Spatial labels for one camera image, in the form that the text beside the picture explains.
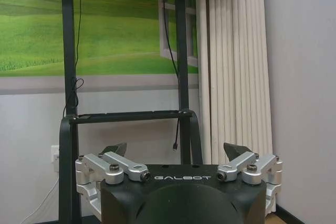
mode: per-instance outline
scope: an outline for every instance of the metal stand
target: metal stand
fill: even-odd
[[[76,57],[73,0],[62,0],[64,69],[66,91],[66,117],[60,126],[59,171],[59,223],[81,224],[80,197],[76,192],[75,161],[78,158],[78,124],[138,121],[154,119],[180,119],[181,163],[191,163],[191,127],[193,133],[193,163],[202,164],[202,151],[197,118],[189,110],[187,33],[185,0],[175,0],[177,61],[179,79],[179,111],[129,112],[77,115],[76,109]]]

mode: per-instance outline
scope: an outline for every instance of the white cable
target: white cable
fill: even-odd
[[[58,181],[59,181],[59,178],[57,178],[55,184],[53,185],[53,187],[50,189],[50,191],[47,193],[46,197],[42,200],[42,203],[35,209],[34,212],[32,212],[30,215],[28,215],[23,221],[21,221],[20,224],[24,224],[25,221],[27,219],[29,219],[31,216],[33,216],[42,206],[43,204],[45,203],[45,201],[47,200],[47,198],[49,197],[49,195],[53,192],[53,190],[55,189],[55,187],[57,186],[58,184]]]

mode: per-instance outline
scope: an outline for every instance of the black cable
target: black cable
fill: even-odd
[[[79,59],[79,42],[80,42],[80,25],[81,25],[81,20],[82,20],[82,0],[79,0],[79,22],[78,22],[78,33],[77,33],[77,45],[76,45],[76,63],[75,63],[75,69],[77,67],[77,63],[78,63],[78,59]],[[63,109],[63,114],[62,117],[64,118],[65,116],[65,110],[67,108],[67,105],[69,103],[70,98],[72,97],[72,95],[75,96],[75,105],[72,107],[77,108],[78,104],[79,104],[79,99],[77,96],[77,90],[80,89],[82,86],[84,85],[84,79],[83,78],[75,78],[74,79],[74,83],[72,85],[72,92],[68,95],[67,99],[66,99],[66,103]]]
[[[178,78],[179,72],[177,70],[174,57],[173,57],[173,51],[172,47],[170,46],[170,41],[169,41],[169,34],[168,34],[168,27],[167,27],[167,16],[166,16],[166,0],[162,0],[162,6],[163,6],[163,20],[164,20],[164,30],[166,34],[166,40],[169,48],[169,53],[170,53],[170,58],[172,60],[174,70],[176,73],[176,77]],[[179,125],[180,125],[180,119],[177,119],[177,126],[176,126],[176,137],[175,137],[175,143],[173,144],[173,149],[177,150],[178,144],[177,144],[177,138],[179,136]]]
[[[177,150],[177,138],[179,136],[179,125],[180,125],[180,119],[177,119],[177,126],[176,126],[176,137],[175,137],[175,143],[173,145],[173,149]]]
[[[78,22],[78,33],[77,33],[77,46],[76,46],[76,64],[78,63],[78,47],[79,47],[79,35],[80,35],[80,24],[82,21],[82,0],[79,0],[79,22]]]
[[[77,108],[78,107],[78,104],[79,104],[79,99],[78,99],[78,95],[77,95],[77,90],[80,89],[82,86],[84,85],[84,80],[83,78],[76,78],[73,86],[72,86],[72,93],[70,93],[70,95],[68,96],[67,98],[67,101],[66,101],[66,105],[64,106],[64,109],[63,109],[63,117],[65,116],[64,113],[65,113],[65,109],[69,103],[69,100],[70,98],[72,97],[72,95],[75,96],[75,105],[72,107],[73,109],[74,108]]]
[[[179,72],[177,71],[177,67],[176,67],[176,64],[175,64],[175,61],[174,61],[174,57],[173,57],[172,47],[170,46],[170,41],[169,41],[169,34],[168,34],[168,27],[167,27],[167,15],[166,15],[166,0],[162,0],[162,5],[163,5],[163,20],[164,20],[164,30],[165,30],[165,33],[166,33],[166,40],[167,40],[167,44],[168,44],[168,48],[169,48],[170,58],[173,62],[173,66],[174,66],[176,76],[178,77]]]

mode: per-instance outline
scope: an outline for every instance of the silver metal bracket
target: silver metal bracket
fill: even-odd
[[[144,164],[138,164],[128,160],[114,152],[107,152],[102,156],[102,159],[110,164],[118,164],[128,175],[132,181],[144,182],[150,179],[148,168]]]
[[[256,155],[253,152],[245,152],[226,165],[219,165],[217,169],[217,178],[222,182],[234,181],[247,165],[256,161]]]
[[[217,178],[222,182],[237,179],[241,172],[243,181],[249,185],[259,185],[263,180],[266,183],[266,209],[269,214],[275,204],[276,194],[281,191],[282,161],[278,156],[266,155],[256,159],[252,152],[245,152],[226,165],[219,165]]]
[[[150,178],[144,164],[134,163],[114,152],[80,156],[75,162],[77,192],[89,203],[92,213],[101,221],[100,183],[117,185],[123,182],[124,173],[132,181],[146,181]]]
[[[276,164],[275,155],[261,157],[255,164],[247,166],[242,171],[243,181],[250,185],[259,185],[263,176]]]

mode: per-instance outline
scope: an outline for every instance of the floor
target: floor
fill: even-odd
[[[276,215],[269,215],[266,218],[266,224],[286,224],[286,223]]]

